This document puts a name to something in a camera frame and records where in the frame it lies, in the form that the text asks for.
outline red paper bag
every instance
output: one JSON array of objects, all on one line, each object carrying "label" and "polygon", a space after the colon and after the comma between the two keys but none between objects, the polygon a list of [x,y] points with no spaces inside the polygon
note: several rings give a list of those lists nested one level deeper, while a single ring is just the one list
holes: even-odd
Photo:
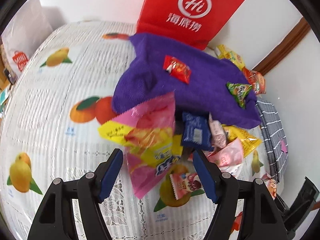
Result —
[{"label": "red paper bag", "polygon": [[205,49],[244,0],[145,0],[137,33],[149,32]]}]

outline blue gripper pad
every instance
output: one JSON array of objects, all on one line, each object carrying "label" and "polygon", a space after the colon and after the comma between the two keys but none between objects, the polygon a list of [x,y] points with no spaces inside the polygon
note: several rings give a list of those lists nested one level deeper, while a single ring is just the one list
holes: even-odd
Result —
[{"label": "blue gripper pad", "polygon": [[111,190],[116,182],[122,163],[123,153],[121,150],[119,150],[101,181],[101,191],[99,195],[99,199],[101,202],[110,196]]},{"label": "blue gripper pad", "polygon": [[196,172],[198,173],[205,194],[212,200],[213,203],[216,203],[218,200],[216,195],[216,182],[211,177],[207,167],[204,165],[204,162],[197,151],[193,152],[193,165],[196,168]]}]

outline folded gray cloth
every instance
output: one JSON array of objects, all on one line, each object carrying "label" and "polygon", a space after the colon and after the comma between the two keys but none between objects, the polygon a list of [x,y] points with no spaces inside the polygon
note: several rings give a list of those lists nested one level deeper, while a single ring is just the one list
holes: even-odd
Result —
[{"label": "folded gray cloth", "polygon": [[288,144],[275,106],[257,97],[256,108],[261,118],[261,131],[268,154],[270,175],[280,182],[288,164]]}]

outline green snack packet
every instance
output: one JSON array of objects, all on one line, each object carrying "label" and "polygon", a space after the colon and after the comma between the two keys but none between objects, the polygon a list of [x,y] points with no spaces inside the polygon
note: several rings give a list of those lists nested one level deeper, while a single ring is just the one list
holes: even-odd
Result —
[{"label": "green snack packet", "polygon": [[252,89],[252,85],[248,84],[233,84],[227,82],[227,88],[231,95],[236,99],[239,106],[245,109],[245,98]]}]

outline fruit print tablecloth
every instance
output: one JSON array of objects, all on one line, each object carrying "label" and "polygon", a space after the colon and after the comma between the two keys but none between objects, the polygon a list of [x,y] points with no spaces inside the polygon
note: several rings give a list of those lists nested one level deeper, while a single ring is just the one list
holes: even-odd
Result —
[{"label": "fruit print tablecloth", "polygon": [[[79,179],[119,147],[102,139],[98,127],[115,115],[111,97],[135,58],[127,40],[134,32],[135,25],[115,22],[67,24],[39,47],[18,80],[0,143],[1,212],[17,239],[27,240],[54,178]],[[263,145],[258,152],[260,161],[268,163]],[[245,159],[242,179],[251,179],[252,158]],[[194,171],[184,159],[172,169]],[[79,239],[86,239],[76,200],[73,208]],[[167,177],[139,200],[124,165],[100,208],[114,239],[177,240],[202,239],[215,205],[201,190],[176,201]],[[237,214],[241,210],[239,201]]]}]

